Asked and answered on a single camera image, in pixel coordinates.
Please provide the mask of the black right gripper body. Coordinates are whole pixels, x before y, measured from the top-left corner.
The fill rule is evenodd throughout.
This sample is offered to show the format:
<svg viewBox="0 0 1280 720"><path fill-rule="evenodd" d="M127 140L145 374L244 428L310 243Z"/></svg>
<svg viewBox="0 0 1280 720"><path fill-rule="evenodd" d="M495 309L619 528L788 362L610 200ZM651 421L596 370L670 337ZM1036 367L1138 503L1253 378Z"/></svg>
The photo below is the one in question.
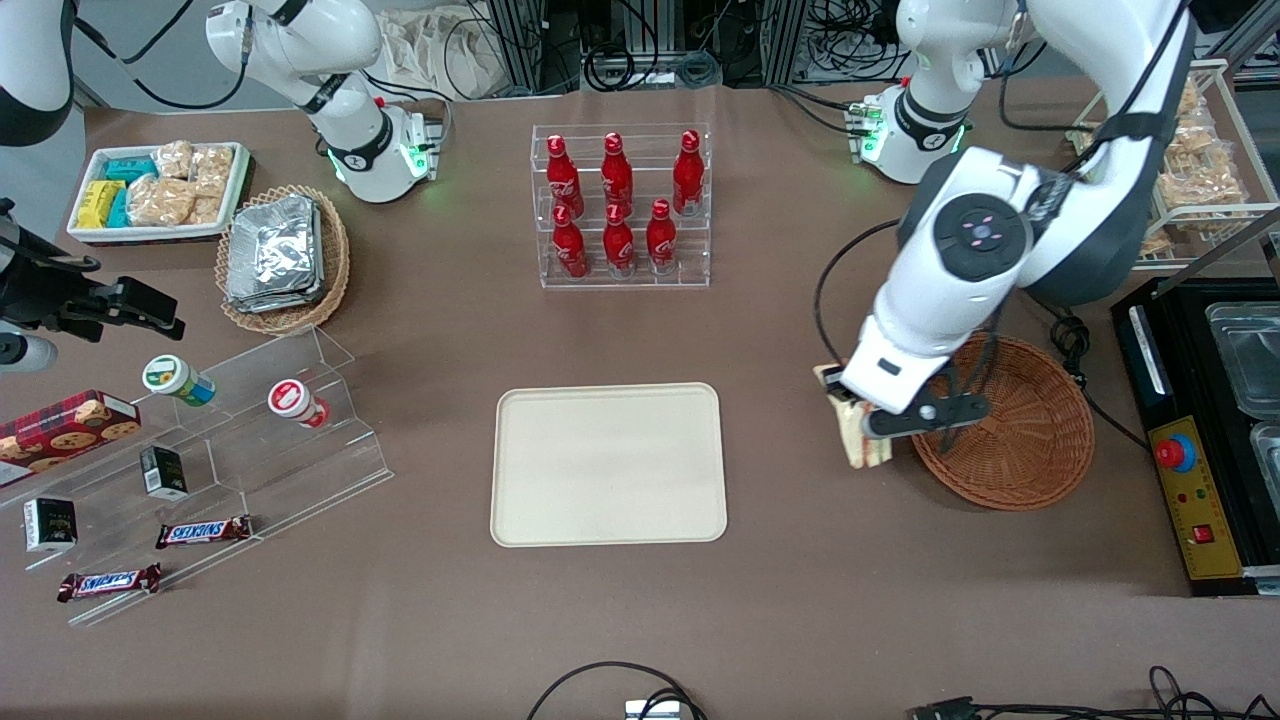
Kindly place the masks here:
<svg viewBox="0 0 1280 720"><path fill-rule="evenodd" d="M99 341L108 319L108 305L97 293L102 288L88 273L60 272L14 256L1 274L3 322L23 331L45 328Z"/></svg>

